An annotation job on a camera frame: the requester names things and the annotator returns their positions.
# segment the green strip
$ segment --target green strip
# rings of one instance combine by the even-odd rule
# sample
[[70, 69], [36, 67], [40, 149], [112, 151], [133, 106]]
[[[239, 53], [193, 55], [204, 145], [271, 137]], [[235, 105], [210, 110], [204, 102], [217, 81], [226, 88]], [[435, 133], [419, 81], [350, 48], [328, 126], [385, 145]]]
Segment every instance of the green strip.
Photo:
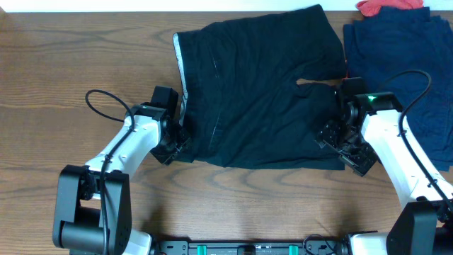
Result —
[[299, 255], [299, 247], [297, 245], [290, 245], [289, 255]]
[[207, 255], [207, 247], [206, 247], [206, 245], [197, 246], [197, 255]]

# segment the black cloth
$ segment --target black cloth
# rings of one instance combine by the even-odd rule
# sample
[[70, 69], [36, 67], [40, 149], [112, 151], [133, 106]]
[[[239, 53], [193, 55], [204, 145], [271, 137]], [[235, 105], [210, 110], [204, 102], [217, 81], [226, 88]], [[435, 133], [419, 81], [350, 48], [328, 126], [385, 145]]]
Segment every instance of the black cloth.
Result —
[[247, 169], [344, 169], [314, 133], [339, 114], [335, 91], [296, 80], [345, 76], [321, 6], [177, 33], [192, 146], [178, 158]]
[[345, 51], [351, 77], [362, 77], [370, 91], [392, 91], [406, 107], [427, 86], [421, 69], [432, 77], [432, 89], [408, 113], [414, 136], [438, 170], [453, 162], [453, 32], [447, 21], [430, 17], [430, 9], [402, 11], [384, 7], [379, 14], [345, 25]]

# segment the dark blue cloth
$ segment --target dark blue cloth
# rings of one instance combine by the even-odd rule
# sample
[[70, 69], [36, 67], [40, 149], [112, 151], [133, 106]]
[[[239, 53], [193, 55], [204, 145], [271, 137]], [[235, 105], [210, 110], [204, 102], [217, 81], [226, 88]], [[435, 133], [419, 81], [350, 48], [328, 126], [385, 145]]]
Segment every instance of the dark blue cloth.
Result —
[[[453, 162], [453, 32], [429, 8], [383, 8], [363, 21], [345, 25], [345, 53], [351, 77], [363, 77], [370, 91], [394, 74], [421, 69], [432, 77], [430, 93], [408, 113], [409, 125], [438, 170]], [[421, 74], [394, 79], [392, 91], [404, 107], [427, 86]]]

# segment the robotic arm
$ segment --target robotic arm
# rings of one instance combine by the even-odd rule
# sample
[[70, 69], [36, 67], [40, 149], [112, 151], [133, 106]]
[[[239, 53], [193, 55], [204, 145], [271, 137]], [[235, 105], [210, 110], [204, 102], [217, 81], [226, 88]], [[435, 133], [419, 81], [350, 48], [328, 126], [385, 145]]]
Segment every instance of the robotic arm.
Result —
[[[132, 108], [122, 129], [85, 166], [66, 166], [58, 183], [53, 242], [71, 254], [102, 254], [104, 224], [101, 210], [85, 208], [80, 200], [100, 198], [100, 174], [105, 155], [131, 128], [105, 170], [105, 205], [108, 219], [108, 254], [136, 255], [396, 255], [451, 254], [452, 214], [440, 194], [411, 156], [401, 139], [398, 119], [402, 106], [392, 93], [367, 93], [361, 79], [346, 79], [337, 88], [344, 113], [319, 131], [316, 141], [330, 147], [356, 174], [364, 176], [381, 160], [403, 208], [390, 233], [361, 232], [344, 239], [310, 235], [303, 242], [156, 242], [151, 235], [132, 229], [129, 180], [148, 152], [162, 164], [190, 143], [189, 134], [173, 116], [178, 94], [156, 87], [151, 102]], [[432, 165], [414, 138], [406, 119], [405, 136], [429, 175], [448, 199], [453, 187]], [[443, 228], [436, 228], [437, 221]]]

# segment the table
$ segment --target table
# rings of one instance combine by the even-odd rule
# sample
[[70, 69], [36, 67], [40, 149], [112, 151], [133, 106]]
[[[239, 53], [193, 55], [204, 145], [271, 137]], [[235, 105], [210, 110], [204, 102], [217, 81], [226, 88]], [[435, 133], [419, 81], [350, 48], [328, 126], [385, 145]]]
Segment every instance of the table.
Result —
[[[12, 13], [0, 19], [0, 250], [67, 254], [52, 243], [58, 175], [99, 153], [121, 123], [96, 115], [89, 89], [129, 105], [154, 87], [181, 92], [172, 35], [264, 13]], [[358, 12], [328, 12], [340, 39]], [[453, 21], [453, 13], [442, 13]], [[93, 95], [101, 111], [124, 109]], [[444, 174], [453, 181], [453, 174]], [[203, 162], [162, 166], [149, 155], [132, 179], [135, 228], [157, 237], [302, 239], [389, 231], [401, 208], [380, 164], [346, 171], [246, 170]]]

